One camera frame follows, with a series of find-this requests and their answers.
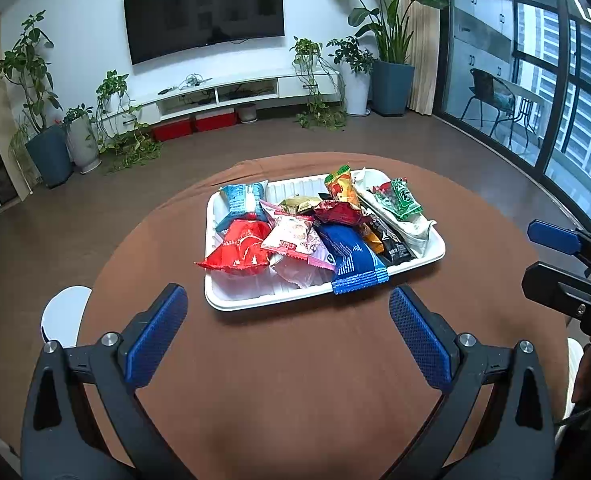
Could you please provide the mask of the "large cream snack bag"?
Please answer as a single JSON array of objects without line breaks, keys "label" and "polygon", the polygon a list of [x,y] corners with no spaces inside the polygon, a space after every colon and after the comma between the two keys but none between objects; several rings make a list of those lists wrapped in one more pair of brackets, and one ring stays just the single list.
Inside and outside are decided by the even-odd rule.
[{"label": "large cream snack bag", "polygon": [[363,206],[387,223],[404,240],[415,258],[423,257],[429,247],[430,232],[435,222],[428,220],[423,214],[419,214],[413,221],[401,221],[392,212],[385,210],[377,202],[371,188],[393,179],[383,176],[380,171],[363,168],[353,170],[351,174],[353,186]]}]

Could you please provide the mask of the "green snack packet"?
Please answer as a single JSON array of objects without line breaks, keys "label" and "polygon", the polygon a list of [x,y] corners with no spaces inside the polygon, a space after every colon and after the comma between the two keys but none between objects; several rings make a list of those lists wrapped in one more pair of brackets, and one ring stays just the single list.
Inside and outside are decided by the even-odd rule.
[{"label": "green snack packet", "polygon": [[407,185],[407,180],[396,178],[371,188],[377,202],[401,221],[413,221],[423,214],[422,206]]}]

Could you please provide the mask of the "black snack packet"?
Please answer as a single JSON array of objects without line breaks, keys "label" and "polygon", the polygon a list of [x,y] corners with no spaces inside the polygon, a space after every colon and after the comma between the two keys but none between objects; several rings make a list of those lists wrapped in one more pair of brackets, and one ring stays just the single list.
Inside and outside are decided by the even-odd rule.
[{"label": "black snack packet", "polygon": [[369,229],[367,245],[386,266],[398,266],[414,259],[404,240],[379,217],[369,214],[365,226]]}]

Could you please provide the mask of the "dark blue snack bag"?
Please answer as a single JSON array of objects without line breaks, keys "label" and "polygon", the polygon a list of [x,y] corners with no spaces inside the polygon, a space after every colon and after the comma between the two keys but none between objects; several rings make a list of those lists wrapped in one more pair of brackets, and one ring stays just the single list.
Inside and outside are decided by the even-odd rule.
[{"label": "dark blue snack bag", "polygon": [[385,265],[353,228],[337,223],[320,223],[315,229],[335,257],[335,274],[331,281],[335,295],[357,292],[389,281]]}]

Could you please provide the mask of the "orange snack bar packet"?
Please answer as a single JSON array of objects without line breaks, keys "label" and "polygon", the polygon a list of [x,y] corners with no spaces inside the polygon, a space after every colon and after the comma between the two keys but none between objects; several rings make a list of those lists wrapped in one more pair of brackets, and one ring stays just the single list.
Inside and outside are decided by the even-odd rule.
[{"label": "orange snack bar packet", "polygon": [[375,254],[382,254],[384,244],[373,230],[370,229],[369,220],[361,210],[361,202],[353,186],[351,167],[349,165],[343,165],[337,171],[328,174],[325,178],[325,185],[334,200],[348,203],[361,214],[363,220],[359,220],[356,223],[358,231],[361,232],[361,237],[363,237],[363,240],[365,240],[366,244]]}]

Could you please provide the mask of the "red brown patterned packet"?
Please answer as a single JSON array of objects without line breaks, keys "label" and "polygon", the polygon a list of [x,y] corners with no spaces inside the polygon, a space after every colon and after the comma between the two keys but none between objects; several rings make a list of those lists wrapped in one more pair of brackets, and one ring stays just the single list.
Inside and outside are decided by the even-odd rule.
[{"label": "red brown patterned packet", "polygon": [[366,222],[361,208],[343,200],[323,200],[313,208],[313,211],[316,219],[323,223],[360,226]]}]

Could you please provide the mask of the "long white snack packet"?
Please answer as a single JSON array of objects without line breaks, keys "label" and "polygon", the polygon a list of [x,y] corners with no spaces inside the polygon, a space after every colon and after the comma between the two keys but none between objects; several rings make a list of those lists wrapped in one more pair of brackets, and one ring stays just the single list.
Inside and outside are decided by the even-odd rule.
[{"label": "long white snack packet", "polygon": [[330,282],[333,272],[311,266],[304,260],[274,254],[271,256],[271,269],[286,282],[299,288],[308,288]]}]

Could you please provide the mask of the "red snack packet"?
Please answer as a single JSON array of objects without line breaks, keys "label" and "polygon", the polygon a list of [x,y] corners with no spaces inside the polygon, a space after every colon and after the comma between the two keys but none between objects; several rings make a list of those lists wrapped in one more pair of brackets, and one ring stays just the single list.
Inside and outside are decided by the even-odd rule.
[{"label": "red snack packet", "polygon": [[197,266],[242,276],[259,274],[270,266],[270,252],[262,247],[270,233],[271,227],[264,221],[236,219],[222,243]]}]

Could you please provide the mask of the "pink cartoon snack bag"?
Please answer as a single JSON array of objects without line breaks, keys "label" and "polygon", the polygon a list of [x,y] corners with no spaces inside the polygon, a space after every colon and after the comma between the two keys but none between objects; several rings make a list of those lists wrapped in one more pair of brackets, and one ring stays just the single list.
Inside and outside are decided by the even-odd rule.
[{"label": "pink cartoon snack bag", "polygon": [[[265,211],[266,217],[268,217],[268,223],[270,224],[271,230],[274,226],[274,218],[276,214],[288,214],[288,212],[285,212],[282,207],[265,202],[265,200],[261,200],[261,205]],[[304,261],[311,266],[317,266],[317,268],[320,269],[327,269],[329,271],[335,270],[335,257],[329,252],[314,229],[314,226],[312,226],[311,231],[309,231],[309,244],[313,249],[313,253]]]}]

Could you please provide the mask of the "gold snack packet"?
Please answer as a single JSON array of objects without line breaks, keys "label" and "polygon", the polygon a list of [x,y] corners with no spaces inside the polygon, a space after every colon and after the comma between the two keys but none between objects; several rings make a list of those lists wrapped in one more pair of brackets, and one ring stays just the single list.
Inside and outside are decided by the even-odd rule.
[{"label": "gold snack packet", "polygon": [[320,203],[321,199],[319,197],[296,195],[294,197],[285,198],[279,203],[279,206],[282,207],[285,212],[288,212],[288,214],[306,216]]}]

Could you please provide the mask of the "light blue snack bag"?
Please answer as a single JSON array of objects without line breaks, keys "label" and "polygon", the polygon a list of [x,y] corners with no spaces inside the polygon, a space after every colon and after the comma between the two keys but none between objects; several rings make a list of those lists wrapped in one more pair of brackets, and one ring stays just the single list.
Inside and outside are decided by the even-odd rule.
[{"label": "light blue snack bag", "polygon": [[227,214],[218,222],[215,230],[218,233],[225,232],[235,220],[268,221],[261,205],[261,200],[265,197],[266,185],[268,180],[222,186],[220,193],[227,205]]}]

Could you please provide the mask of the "red white peach packet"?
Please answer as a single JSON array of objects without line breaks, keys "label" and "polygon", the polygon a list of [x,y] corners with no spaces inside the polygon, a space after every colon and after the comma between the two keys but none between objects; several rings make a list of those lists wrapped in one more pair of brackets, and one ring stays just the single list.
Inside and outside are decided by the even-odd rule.
[{"label": "red white peach packet", "polygon": [[278,254],[306,260],[312,255],[309,244],[309,231],[313,218],[294,214],[276,214],[270,234],[263,240],[261,248],[272,254]]}]

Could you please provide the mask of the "dark blue planter right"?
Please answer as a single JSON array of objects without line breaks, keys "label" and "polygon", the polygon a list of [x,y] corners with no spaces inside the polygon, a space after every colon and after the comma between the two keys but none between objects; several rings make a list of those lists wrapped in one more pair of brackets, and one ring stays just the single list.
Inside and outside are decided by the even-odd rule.
[{"label": "dark blue planter right", "polygon": [[415,67],[408,64],[373,63],[373,110],[382,116],[404,115],[414,75]]}]

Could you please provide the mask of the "beige curtain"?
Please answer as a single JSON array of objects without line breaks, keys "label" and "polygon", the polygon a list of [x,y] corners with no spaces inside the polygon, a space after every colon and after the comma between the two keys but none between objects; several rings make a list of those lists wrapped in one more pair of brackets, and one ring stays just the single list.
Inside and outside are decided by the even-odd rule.
[{"label": "beige curtain", "polygon": [[431,115],[439,67],[440,11],[415,2],[408,16],[414,35],[409,43],[407,63],[415,69],[408,106],[418,114]]}]

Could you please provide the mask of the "red storage box right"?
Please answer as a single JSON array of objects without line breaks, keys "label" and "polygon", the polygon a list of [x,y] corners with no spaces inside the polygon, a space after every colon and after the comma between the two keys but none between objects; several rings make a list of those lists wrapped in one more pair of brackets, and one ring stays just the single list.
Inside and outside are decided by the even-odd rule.
[{"label": "red storage box right", "polygon": [[237,122],[238,115],[233,107],[209,110],[195,115],[194,130],[196,132],[218,130],[234,126]]}]

